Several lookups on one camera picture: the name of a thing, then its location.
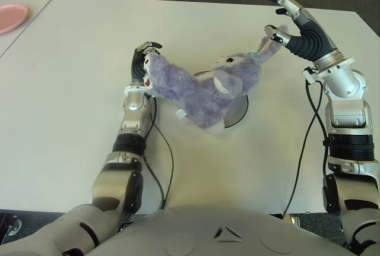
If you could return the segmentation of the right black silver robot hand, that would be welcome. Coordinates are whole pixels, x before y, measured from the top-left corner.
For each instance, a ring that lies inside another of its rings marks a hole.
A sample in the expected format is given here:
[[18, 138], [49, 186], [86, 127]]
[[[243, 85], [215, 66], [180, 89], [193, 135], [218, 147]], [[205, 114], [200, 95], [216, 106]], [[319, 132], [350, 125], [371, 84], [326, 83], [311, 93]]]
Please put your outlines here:
[[299, 36], [292, 36], [278, 27], [267, 25], [264, 30], [271, 40], [281, 44], [292, 54], [311, 62], [337, 50], [322, 26], [300, 3], [295, 0], [269, 1], [281, 6], [275, 13], [290, 17], [300, 31]]

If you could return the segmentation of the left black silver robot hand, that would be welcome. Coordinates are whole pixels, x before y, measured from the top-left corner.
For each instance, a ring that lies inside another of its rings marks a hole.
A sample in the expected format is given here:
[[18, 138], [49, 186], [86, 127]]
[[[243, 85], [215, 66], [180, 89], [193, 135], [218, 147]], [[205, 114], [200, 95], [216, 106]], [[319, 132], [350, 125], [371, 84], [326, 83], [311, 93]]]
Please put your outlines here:
[[132, 85], [141, 86], [143, 84], [143, 78], [145, 76], [144, 62], [146, 54], [148, 52], [159, 53], [158, 50], [161, 48], [161, 44], [150, 41], [144, 42], [135, 48], [131, 64]]

